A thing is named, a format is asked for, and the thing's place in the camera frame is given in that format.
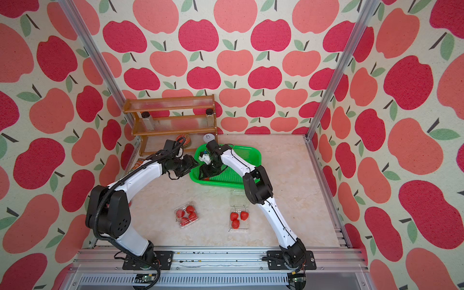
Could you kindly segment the green plastic basket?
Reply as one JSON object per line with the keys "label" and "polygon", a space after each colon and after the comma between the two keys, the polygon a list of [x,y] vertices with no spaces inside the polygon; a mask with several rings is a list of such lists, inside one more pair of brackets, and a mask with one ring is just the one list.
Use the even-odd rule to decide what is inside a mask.
{"label": "green plastic basket", "polygon": [[[230,167],[230,163],[226,163],[221,167],[222,172],[220,175],[209,177],[206,180],[200,179],[200,169],[205,163],[201,161],[199,157],[206,150],[206,145],[202,145],[196,150],[194,158],[199,162],[199,166],[192,169],[189,173],[191,180],[203,186],[244,189],[243,174],[249,172],[249,170],[241,164],[239,166],[232,165],[232,167]],[[251,167],[257,167],[262,164],[261,152],[254,147],[234,145],[233,155],[241,158],[243,163],[248,163]]]}

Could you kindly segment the strawberry basket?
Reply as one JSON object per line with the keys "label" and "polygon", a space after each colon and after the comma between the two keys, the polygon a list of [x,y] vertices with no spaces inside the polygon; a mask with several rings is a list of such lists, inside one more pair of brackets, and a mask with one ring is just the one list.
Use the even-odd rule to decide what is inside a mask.
{"label": "strawberry basket", "polygon": [[239,229],[240,228],[240,220],[236,219],[232,221],[232,229]]}
{"label": "strawberry basket", "polygon": [[195,212],[194,206],[188,205],[188,206],[186,207],[186,212],[187,212],[187,213],[193,213],[193,212]]}
{"label": "strawberry basket", "polygon": [[235,220],[238,219],[238,217],[239,217],[239,215],[236,212],[232,212],[230,214],[230,221],[235,221]]}

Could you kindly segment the clear clamshell container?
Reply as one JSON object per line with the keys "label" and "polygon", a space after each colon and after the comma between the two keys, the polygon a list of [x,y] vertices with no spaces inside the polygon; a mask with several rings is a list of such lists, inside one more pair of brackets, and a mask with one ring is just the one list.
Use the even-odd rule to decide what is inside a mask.
{"label": "clear clamshell container", "polygon": [[198,214],[198,211],[197,211],[197,209],[196,209],[196,204],[195,204],[193,201],[190,201],[190,202],[188,202],[188,203],[185,203],[184,205],[179,206],[179,207],[177,207],[177,208],[174,210],[175,221],[176,221],[176,223],[179,225],[180,228],[185,228],[185,227],[181,227],[181,224],[180,224],[181,219],[178,219],[178,218],[176,217],[176,211],[177,211],[177,210],[184,210],[185,213],[186,213],[184,217],[188,218],[189,215],[190,215],[190,213],[187,213],[187,212],[186,212],[186,207],[187,207],[188,205],[194,206],[195,212],[196,212],[197,215],[198,215],[198,219],[195,220],[195,221],[193,221],[193,222],[191,222],[189,225],[191,225],[191,224],[193,224],[193,223],[195,223],[195,222],[197,222],[197,221],[199,220],[199,214]]}
{"label": "clear clamshell container", "polygon": [[[230,205],[230,214],[232,212],[236,212],[239,217],[238,220],[240,220],[240,228],[239,229],[232,229],[232,221],[230,221],[230,214],[229,214],[229,226],[230,232],[245,232],[250,229],[250,201],[246,197],[245,193],[240,190],[233,190],[230,194],[230,199],[229,199],[229,205]],[[246,221],[242,221],[240,218],[240,213],[241,211],[247,211],[249,212],[249,218]]]}

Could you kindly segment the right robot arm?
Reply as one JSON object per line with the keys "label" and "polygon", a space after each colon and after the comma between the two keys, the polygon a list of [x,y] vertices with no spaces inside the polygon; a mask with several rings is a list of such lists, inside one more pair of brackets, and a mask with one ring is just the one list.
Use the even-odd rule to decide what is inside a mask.
{"label": "right robot arm", "polygon": [[200,154],[204,163],[200,166],[200,177],[218,176],[225,169],[235,171],[244,184],[244,192],[250,203],[258,205],[271,225],[279,242],[283,260],[290,269],[299,269],[306,262],[306,247],[292,231],[281,214],[273,194],[273,186],[263,166],[255,166],[240,157],[230,145],[216,141],[206,144]]}

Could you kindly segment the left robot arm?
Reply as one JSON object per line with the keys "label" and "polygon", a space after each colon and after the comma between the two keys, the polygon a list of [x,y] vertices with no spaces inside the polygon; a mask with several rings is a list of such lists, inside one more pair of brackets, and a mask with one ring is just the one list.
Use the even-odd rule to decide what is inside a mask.
{"label": "left robot arm", "polygon": [[179,179],[199,163],[184,155],[186,139],[167,140],[164,148],[148,156],[136,169],[107,186],[95,186],[90,194],[85,225],[99,240],[110,242],[133,259],[155,268],[157,258],[153,243],[131,225],[129,203],[153,180],[173,172]]}

